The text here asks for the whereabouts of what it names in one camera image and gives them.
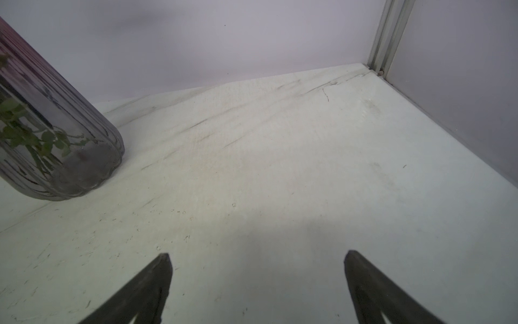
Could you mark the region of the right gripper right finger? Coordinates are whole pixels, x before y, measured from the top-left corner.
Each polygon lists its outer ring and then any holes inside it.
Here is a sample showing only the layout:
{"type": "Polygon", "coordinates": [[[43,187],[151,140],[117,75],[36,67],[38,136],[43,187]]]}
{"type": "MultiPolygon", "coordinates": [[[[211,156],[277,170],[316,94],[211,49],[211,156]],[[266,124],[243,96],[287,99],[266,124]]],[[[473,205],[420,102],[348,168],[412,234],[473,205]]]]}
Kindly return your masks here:
{"type": "Polygon", "coordinates": [[[359,323],[442,323],[359,252],[347,252],[344,271],[359,323]]]}

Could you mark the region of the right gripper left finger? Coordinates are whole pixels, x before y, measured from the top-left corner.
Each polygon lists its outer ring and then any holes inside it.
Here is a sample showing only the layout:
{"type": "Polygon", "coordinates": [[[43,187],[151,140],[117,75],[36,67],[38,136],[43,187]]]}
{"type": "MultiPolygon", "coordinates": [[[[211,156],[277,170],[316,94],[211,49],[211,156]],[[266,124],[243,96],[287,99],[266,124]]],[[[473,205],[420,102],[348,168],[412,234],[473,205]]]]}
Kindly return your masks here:
{"type": "Polygon", "coordinates": [[[173,265],[161,253],[82,323],[161,323],[173,265]]]}

